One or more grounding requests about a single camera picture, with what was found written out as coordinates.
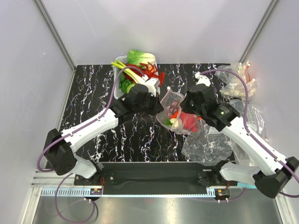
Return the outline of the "red bell pepper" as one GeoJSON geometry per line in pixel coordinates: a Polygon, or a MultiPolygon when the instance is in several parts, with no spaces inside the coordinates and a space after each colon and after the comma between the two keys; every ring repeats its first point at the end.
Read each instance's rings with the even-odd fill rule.
{"type": "Polygon", "coordinates": [[[198,118],[193,114],[182,112],[180,118],[183,122],[183,129],[196,133],[198,131],[198,118]]]}

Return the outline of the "white radish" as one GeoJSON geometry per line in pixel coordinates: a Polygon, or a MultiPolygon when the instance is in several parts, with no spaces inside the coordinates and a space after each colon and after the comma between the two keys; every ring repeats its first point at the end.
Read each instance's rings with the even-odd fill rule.
{"type": "Polygon", "coordinates": [[[166,125],[173,129],[178,129],[183,127],[183,122],[180,118],[172,118],[166,120],[166,125]]]}

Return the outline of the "clear pink zip bag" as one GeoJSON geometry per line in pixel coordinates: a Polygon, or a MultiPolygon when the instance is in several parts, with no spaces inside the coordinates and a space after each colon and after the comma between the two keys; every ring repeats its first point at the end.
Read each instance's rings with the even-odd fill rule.
{"type": "Polygon", "coordinates": [[[156,119],[159,121],[159,123],[166,128],[169,131],[172,131],[176,134],[181,134],[181,135],[189,135],[194,138],[198,137],[200,132],[201,132],[201,118],[198,117],[197,115],[193,114],[195,117],[198,118],[198,131],[196,133],[193,133],[191,131],[187,131],[182,128],[178,129],[173,129],[170,126],[166,125],[166,120],[171,119],[172,115],[178,111],[179,116],[177,118],[180,118],[180,115],[182,113],[180,103],[184,100],[184,96],[179,93],[179,92],[174,92],[170,87],[167,88],[167,93],[165,96],[161,99],[160,103],[163,106],[164,110],[156,115],[156,119]]]}

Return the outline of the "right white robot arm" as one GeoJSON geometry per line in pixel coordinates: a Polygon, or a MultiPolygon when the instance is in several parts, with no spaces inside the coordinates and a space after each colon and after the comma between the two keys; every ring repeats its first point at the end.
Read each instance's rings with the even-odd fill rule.
{"type": "Polygon", "coordinates": [[[236,181],[255,185],[266,197],[275,198],[295,175],[299,161],[273,149],[248,125],[245,117],[228,103],[219,104],[214,90],[197,84],[187,90],[180,107],[183,112],[200,116],[209,126],[233,140],[256,163],[255,167],[225,162],[212,173],[213,182],[223,185],[236,181]]]}

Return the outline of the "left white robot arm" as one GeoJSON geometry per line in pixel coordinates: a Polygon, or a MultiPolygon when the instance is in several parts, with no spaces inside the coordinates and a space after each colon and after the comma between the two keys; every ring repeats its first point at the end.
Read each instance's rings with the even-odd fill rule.
{"type": "Polygon", "coordinates": [[[92,161],[77,156],[77,150],[101,133],[131,120],[136,113],[156,115],[161,111],[163,107],[156,87],[135,84],[127,94],[110,101],[103,111],[85,122],[61,132],[51,130],[44,156],[57,175],[73,173],[95,185],[101,179],[100,168],[92,161]]]}

